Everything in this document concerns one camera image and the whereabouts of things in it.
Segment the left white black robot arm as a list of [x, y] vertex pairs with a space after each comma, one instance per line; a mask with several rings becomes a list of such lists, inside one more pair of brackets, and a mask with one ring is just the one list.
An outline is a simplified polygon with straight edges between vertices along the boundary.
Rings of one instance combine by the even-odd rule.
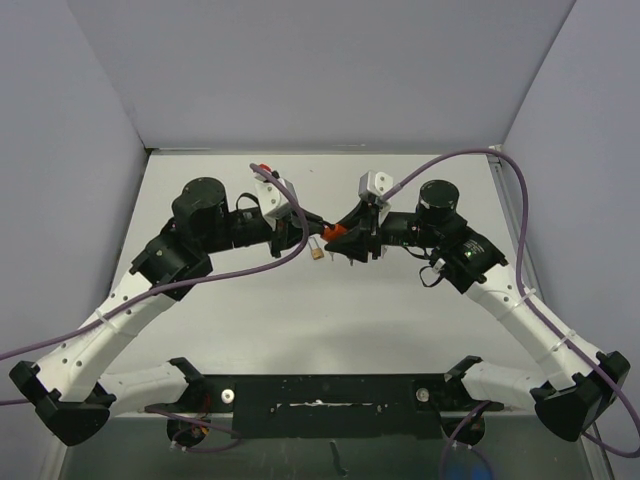
[[216, 281], [211, 254], [267, 243], [271, 268], [302, 252], [310, 228], [292, 184], [264, 170], [255, 174], [257, 205], [230, 210], [224, 185], [188, 182], [172, 216], [133, 260], [109, 297], [75, 332], [55, 340], [40, 359], [18, 362], [10, 379], [36, 415], [64, 445], [94, 436], [117, 415], [167, 406], [206, 411], [206, 379], [188, 360], [110, 374], [108, 367], [155, 318], [205, 281]]

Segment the orange black padlock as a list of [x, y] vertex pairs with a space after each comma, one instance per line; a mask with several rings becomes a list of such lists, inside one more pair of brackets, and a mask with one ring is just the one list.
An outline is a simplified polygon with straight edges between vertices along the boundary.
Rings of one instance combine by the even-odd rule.
[[347, 233], [347, 229], [340, 224], [325, 225], [320, 238], [329, 243], [337, 240]]

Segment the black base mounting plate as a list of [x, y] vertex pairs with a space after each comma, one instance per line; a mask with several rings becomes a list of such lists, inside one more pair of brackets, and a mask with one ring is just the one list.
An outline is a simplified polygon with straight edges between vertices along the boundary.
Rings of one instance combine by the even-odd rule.
[[433, 439], [443, 418], [478, 404], [433, 373], [206, 375], [159, 407], [172, 414], [229, 414], [242, 439]]

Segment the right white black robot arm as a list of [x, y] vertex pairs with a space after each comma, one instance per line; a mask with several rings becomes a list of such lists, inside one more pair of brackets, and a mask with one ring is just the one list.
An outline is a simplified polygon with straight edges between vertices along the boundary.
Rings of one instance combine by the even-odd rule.
[[392, 212], [364, 192], [354, 210], [325, 229], [325, 249], [359, 262], [380, 258], [386, 247], [422, 249], [438, 280], [489, 312], [541, 370], [468, 356], [448, 372], [448, 402], [466, 409], [491, 401], [533, 412], [556, 436], [576, 441], [613, 403], [630, 364], [582, 339], [531, 289], [519, 288], [505, 255], [457, 213], [458, 200], [457, 187], [445, 180], [421, 187], [414, 212]]

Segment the brass padlock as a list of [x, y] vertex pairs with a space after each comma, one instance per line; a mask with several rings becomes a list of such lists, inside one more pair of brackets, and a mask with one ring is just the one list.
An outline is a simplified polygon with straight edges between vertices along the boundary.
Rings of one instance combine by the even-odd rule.
[[325, 257], [324, 251], [315, 237], [308, 240], [311, 257], [314, 261], [321, 260]]

